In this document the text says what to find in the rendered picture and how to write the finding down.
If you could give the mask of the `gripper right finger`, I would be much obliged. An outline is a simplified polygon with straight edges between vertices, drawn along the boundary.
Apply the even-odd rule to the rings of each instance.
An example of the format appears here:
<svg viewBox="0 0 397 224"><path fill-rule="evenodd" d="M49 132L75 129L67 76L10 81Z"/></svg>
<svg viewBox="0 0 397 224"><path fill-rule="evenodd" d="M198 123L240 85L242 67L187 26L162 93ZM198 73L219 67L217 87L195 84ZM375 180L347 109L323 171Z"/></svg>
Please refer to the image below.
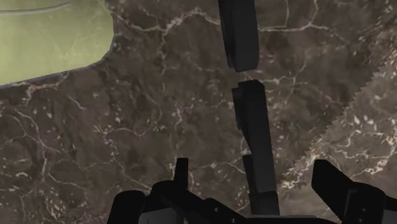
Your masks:
<svg viewBox="0 0 397 224"><path fill-rule="evenodd" d="M327 160L315 160L311 187L341 224L397 224L396 198L351 180Z"/></svg>

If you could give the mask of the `black oblong block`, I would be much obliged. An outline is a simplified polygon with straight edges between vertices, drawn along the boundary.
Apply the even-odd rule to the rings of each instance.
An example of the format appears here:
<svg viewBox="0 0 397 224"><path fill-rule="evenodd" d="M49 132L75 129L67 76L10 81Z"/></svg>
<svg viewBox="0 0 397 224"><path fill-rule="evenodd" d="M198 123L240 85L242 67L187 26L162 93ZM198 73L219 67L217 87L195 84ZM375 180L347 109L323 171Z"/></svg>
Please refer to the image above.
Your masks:
<svg viewBox="0 0 397 224"><path fill-rule="evenodd" d="M228 66L237 72L258 67L258 21L254 0L218 0Z"/></svg>
<svg viewBox="0 0 397 224"><path fill-rule="evenodd" d="M280 215L274 156L265 95L258 80L242 81L232 89L237 128L250 154L242 157L253 215Z"/></svg>

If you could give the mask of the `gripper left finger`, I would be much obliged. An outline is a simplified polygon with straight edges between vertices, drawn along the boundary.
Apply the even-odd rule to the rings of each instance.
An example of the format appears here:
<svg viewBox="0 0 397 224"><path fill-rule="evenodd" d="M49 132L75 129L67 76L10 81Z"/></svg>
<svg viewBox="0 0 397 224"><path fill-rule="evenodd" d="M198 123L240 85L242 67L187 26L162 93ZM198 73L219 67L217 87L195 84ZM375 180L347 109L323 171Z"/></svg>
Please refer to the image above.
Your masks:
<svg viewBox="0 0 397 224"><path fill-rule="evenodd" d="M210 207L188 191L188 159L178 158L172 180L153 185L151 193L118 193L107 224L218 224Z"/></svg>

